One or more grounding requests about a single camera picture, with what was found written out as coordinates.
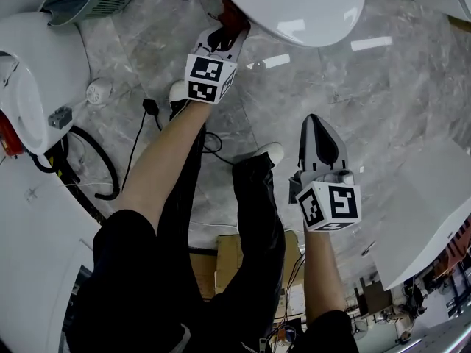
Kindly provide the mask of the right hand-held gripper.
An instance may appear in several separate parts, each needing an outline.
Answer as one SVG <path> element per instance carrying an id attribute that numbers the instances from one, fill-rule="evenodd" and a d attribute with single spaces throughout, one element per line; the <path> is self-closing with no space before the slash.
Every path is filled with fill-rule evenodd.
<path id="1" fill-rule="evenodd" d="M 317 171 L 317 163 L 330 171 Z M 296 204 L 308 232 L 335 232 L 361 222 L 361 190 L 348 170 L 347 147 L 323 118 L 308 115 L 302 123 L 298 166 L 289 178 L 289 204 Z"/>

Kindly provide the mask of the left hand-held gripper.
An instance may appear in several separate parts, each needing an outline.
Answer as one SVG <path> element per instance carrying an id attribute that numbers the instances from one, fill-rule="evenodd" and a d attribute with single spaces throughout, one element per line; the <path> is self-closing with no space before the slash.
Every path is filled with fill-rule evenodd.
<path id="1" fill-rule="evenodd" d="M 218 104 L 233 84 L 237 61 L 249 29 L 242 30 L 227 51 L 221 51 L 222 27 L 202 32 L 185 66 L 186 98 Z"/>

